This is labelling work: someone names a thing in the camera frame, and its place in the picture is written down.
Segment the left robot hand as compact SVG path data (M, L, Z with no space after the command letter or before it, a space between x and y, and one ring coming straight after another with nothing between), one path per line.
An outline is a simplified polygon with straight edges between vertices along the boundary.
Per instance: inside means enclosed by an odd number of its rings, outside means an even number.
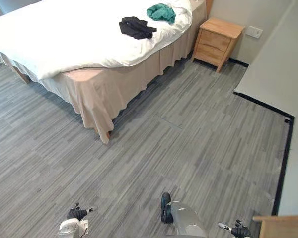
M94 207L90 207L88 209L81 209L79 206L79 202L75 203L73 208L69 210L67 213L67 219L78 219L81 221L84 217L86 217L89 213L94 211Z

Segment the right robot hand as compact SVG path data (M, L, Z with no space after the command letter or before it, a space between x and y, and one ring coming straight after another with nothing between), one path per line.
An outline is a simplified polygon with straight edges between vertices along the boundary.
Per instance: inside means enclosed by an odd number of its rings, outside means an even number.
M244 225L244 223L237 219L235 223L235 227L229 227L228 225L224 223L218 223L218 227L229 231L235 238L252 238L252 234L250 232L250 229Z

